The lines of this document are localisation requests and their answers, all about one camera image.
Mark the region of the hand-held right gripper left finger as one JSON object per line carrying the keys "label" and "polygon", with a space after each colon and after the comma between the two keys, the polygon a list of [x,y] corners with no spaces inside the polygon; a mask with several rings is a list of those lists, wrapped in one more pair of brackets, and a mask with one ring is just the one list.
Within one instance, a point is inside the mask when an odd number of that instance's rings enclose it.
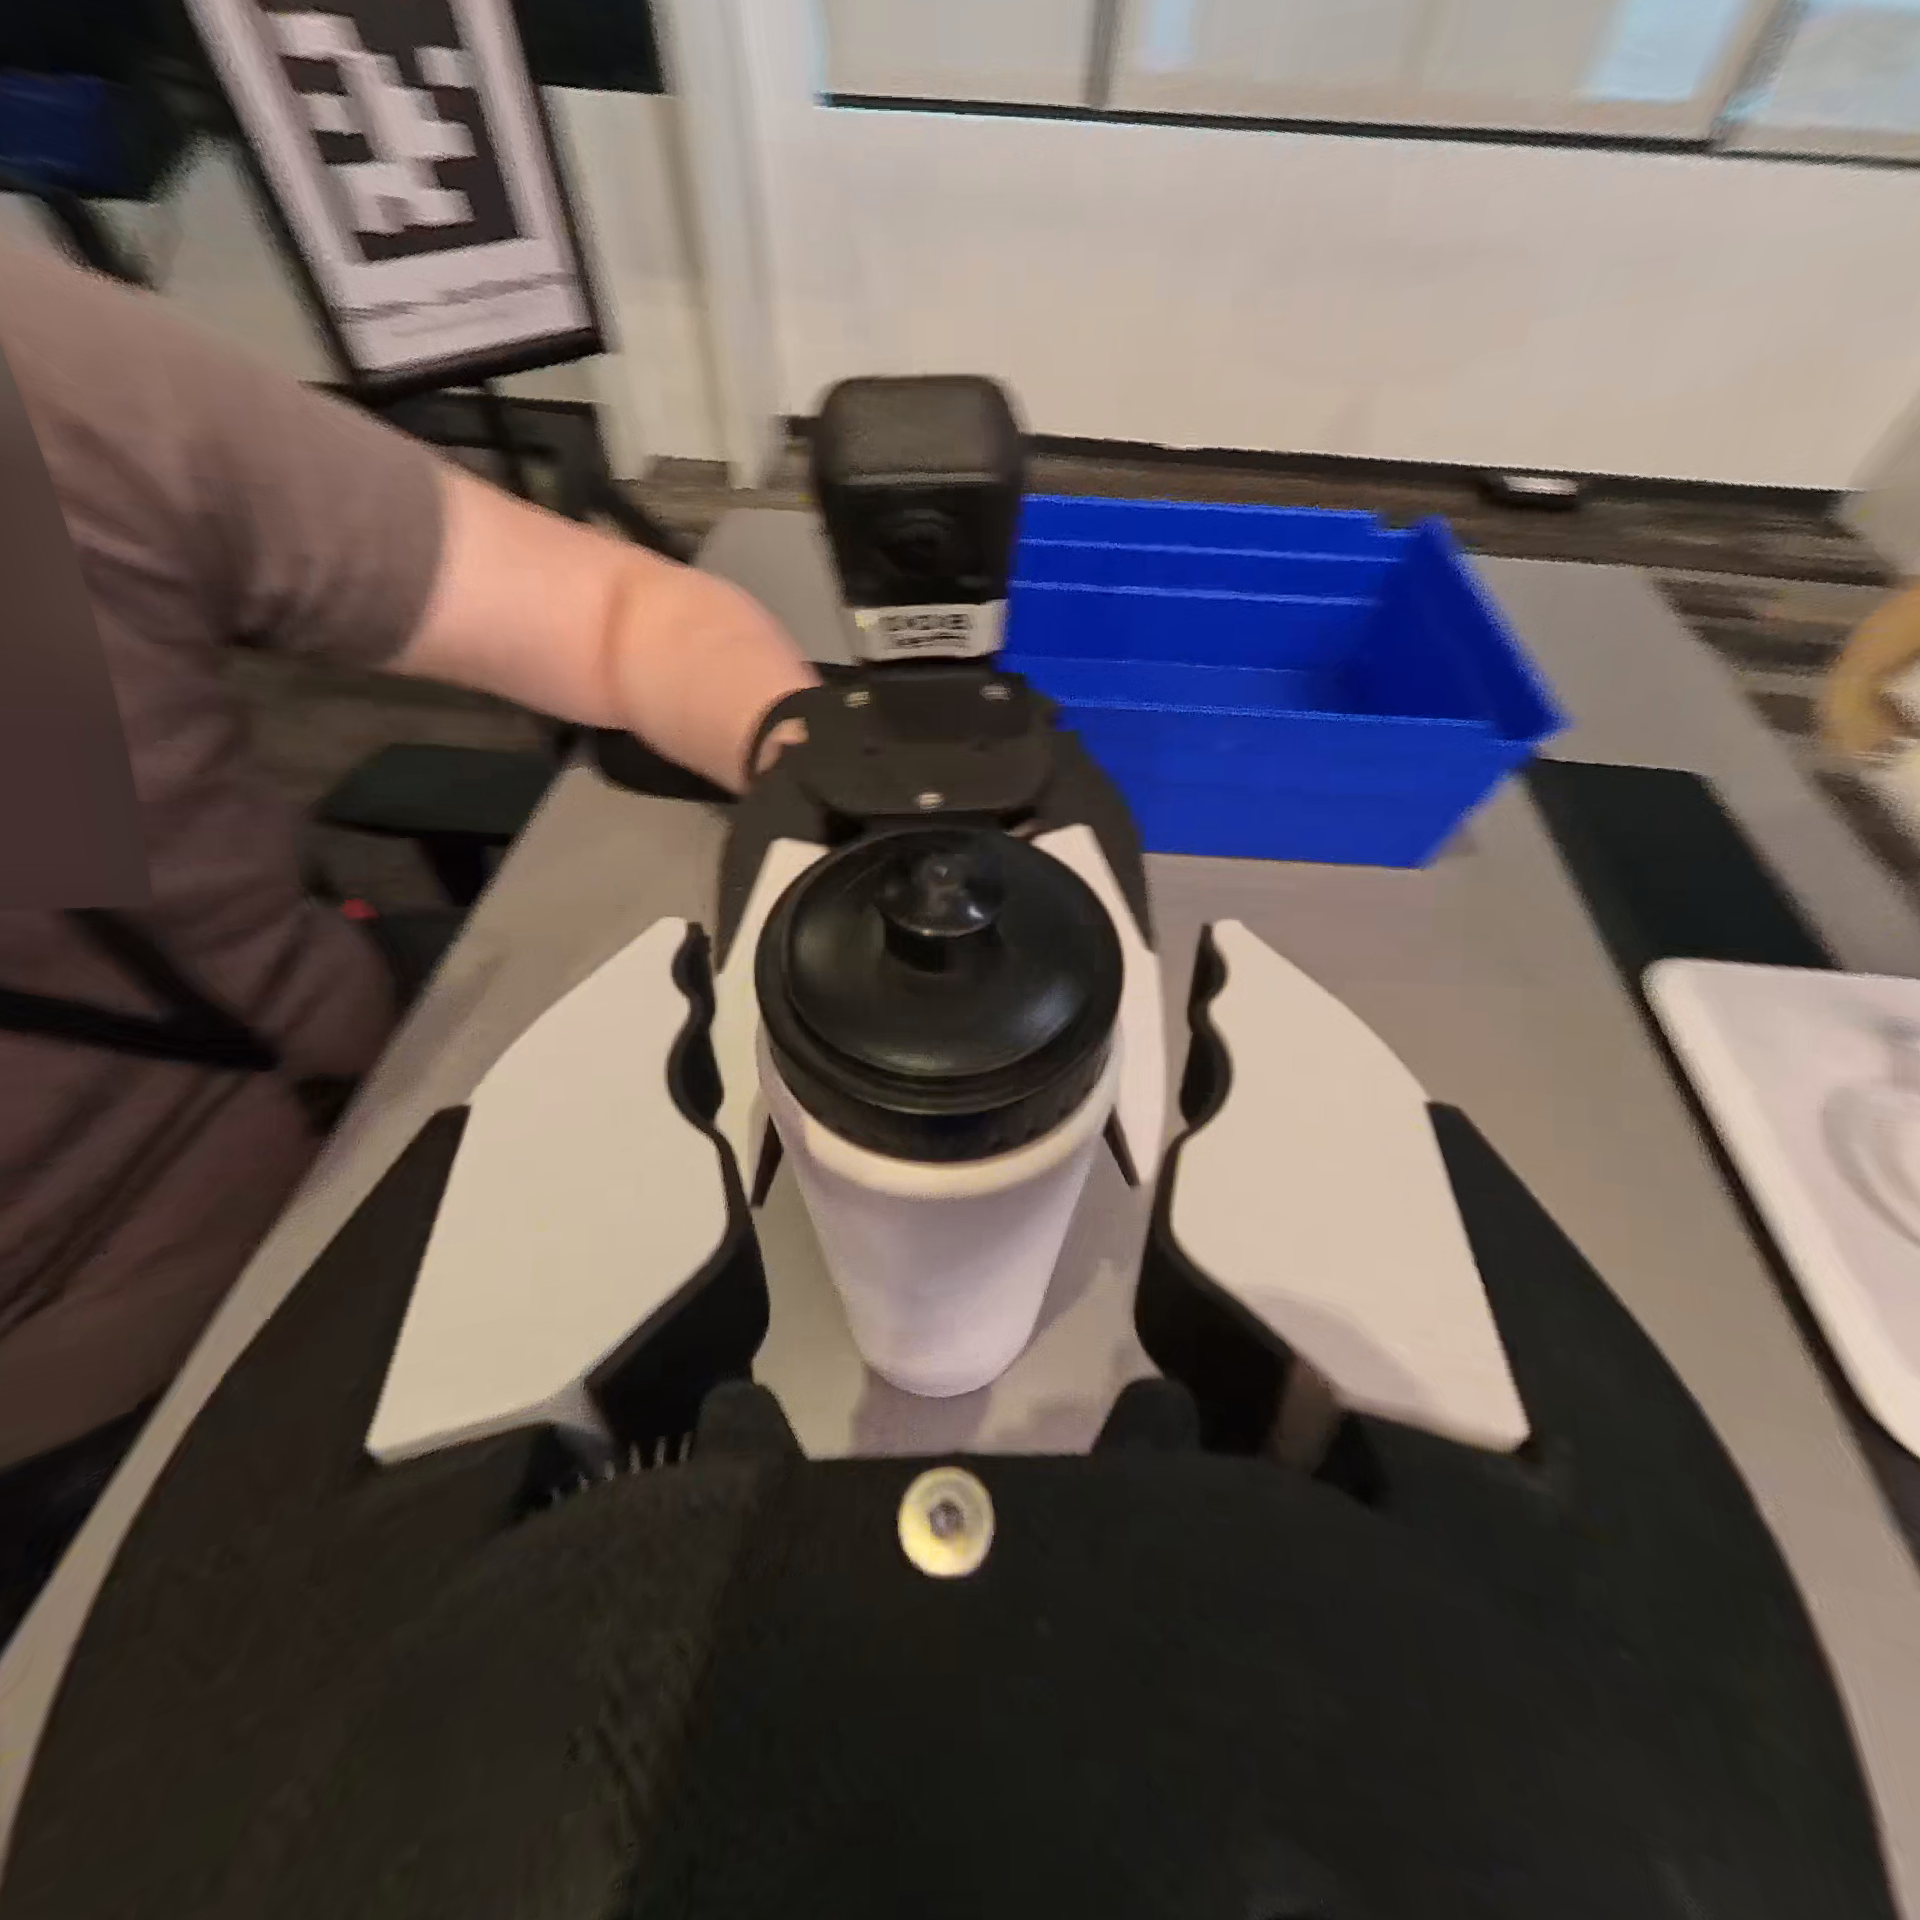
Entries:
{"label": "hand-held right gripper left finger", "polygon": [[771,1290],[718,1134],[704,927],[660,918],[477,1080],[388,1374],[376,1463],[519,1428],[583,1463],[668,1463],[748,1383]]}

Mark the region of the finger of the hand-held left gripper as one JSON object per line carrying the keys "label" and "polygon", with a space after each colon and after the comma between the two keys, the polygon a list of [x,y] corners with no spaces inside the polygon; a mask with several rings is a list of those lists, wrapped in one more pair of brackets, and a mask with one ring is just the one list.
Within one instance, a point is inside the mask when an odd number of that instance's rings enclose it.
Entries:
{"label": "finger of the hand-held left gripper", "polygon": [[727,957],[716,964],[716,1068],[723,1090],[716,1134],[734,1157],[751,1208],[764,1206],[781,1155],[759,1072],[762,1007],[755,986],[759,936],[784,891],[823,855],[826,848],[799,838],[771,840],[734,926]]}
{"label": "finger of the hand-held left gripper", "polygon": [[1087,885],[1117,932],[1120,1007],[1114,1037],[1117,1066],[1106,1138],[1123,1179],[1133,1188],[1151,1188],[1160,1173],[1167,1128],[1163,979],[1150,900],[1123,887],[1124,877],[1140,879],[1146,872],[1110,855],[1086,822],[1039,831],[1035,845]]}

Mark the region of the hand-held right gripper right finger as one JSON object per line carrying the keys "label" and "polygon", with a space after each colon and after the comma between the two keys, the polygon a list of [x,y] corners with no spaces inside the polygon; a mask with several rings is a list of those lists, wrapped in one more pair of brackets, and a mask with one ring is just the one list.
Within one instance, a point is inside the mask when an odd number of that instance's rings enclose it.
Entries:
{"label": "hand-held right gripper right finger", "polygon": [[1264,1452],[1308,1372],[1339,1413],[1523,1448],[1530,1415],[1422,1080],[1236,918],[1197,942],[1186,1034],[1136,1333],[1203,1445]]}

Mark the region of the black bottle lid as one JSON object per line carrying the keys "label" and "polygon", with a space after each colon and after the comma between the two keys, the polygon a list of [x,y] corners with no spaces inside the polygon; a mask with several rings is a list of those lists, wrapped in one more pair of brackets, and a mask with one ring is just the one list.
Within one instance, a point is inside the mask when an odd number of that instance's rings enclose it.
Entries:
{"label": "black bottle lid", "polygon": [[772,904],[759,1026],[805,1115],[872,1155],[973,1164],[1077,1115],[1114,1066],[1123,947],[1052,852],[980,828],[839,848]]}

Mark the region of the blue plastic storage bin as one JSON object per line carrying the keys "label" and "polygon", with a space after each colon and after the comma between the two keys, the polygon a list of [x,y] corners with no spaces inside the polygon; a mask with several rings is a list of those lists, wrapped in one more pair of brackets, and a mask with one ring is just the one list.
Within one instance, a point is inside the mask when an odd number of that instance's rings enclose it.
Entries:
{"label": "blue plastic storage bin", "polygon": [[1567,724],[1445,518],[1034,493],[1010,594],[1159,855],[1422,868]]}

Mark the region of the white plastic bottle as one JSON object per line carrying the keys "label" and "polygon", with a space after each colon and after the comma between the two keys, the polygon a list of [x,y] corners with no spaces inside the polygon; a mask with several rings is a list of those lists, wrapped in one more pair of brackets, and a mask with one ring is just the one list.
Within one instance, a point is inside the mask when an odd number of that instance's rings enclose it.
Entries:
{"label": "white plastic bottle", "polygon": [[805,1112],[757,1045],[759,1098],[859,1357],[920,1399],[997,1381],[1034,1336],[1117,1103],[1108,1066],[1050,1134],[973,1162],[886,1157]]}

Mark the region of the instruction sheet on stand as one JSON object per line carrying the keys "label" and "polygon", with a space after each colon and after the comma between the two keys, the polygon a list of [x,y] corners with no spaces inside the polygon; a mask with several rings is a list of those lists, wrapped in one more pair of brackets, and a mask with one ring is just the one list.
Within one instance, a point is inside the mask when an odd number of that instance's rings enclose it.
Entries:
{"label": "instruction sheet on stand", "polygon": [[1640,987],[1847,1383],[1915,1455],[1915,976],[1663,956]]}

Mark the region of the black sign easel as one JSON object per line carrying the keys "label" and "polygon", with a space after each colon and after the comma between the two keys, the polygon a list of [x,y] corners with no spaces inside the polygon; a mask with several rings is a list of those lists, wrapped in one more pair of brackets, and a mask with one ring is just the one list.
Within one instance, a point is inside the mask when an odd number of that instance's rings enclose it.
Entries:
{"label": "black sign easel", "polygon": [[328,391],[469,472],[570,522],[602,525],[666,560],[690,560],[695,551],[615,477],[588,399],[514,398],[498,380],[386,396],[349,386]]}

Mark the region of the black rectangular table pad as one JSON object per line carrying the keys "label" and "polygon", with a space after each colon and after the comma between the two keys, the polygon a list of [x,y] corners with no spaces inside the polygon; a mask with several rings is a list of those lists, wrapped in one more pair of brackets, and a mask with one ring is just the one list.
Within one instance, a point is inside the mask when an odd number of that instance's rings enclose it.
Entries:
{"label": "black rectangular table pad", "polygon": [[1524,788],[1630,990],[1669,959],[1836,966],[1711,781],[1539,758]]}

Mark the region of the person's grey shirt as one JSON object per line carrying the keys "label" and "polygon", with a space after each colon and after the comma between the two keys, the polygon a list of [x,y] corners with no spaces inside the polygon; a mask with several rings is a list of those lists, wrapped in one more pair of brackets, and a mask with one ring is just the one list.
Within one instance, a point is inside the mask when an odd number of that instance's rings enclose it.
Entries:
{"label": "person's grey shirt", "polygon": [[5,1036],[3,1458],[146,1406],[397,1022],[386,959],[309,893],[298,808],[229,683],[240,645],[384,666],[440,558],[439,466],[170,301],[5,247],[5,352],[78,548],[151,855],[142,939],[278,1066]]}

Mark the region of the black framed marker sign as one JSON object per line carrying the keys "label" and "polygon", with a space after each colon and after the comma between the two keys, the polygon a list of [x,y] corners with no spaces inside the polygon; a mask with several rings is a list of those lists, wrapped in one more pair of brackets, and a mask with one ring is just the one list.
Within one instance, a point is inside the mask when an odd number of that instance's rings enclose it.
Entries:
{"label": "black framed marker sign", "polygon": [[608,348],[509,5],[182,12],[351,391],[482,386]]}

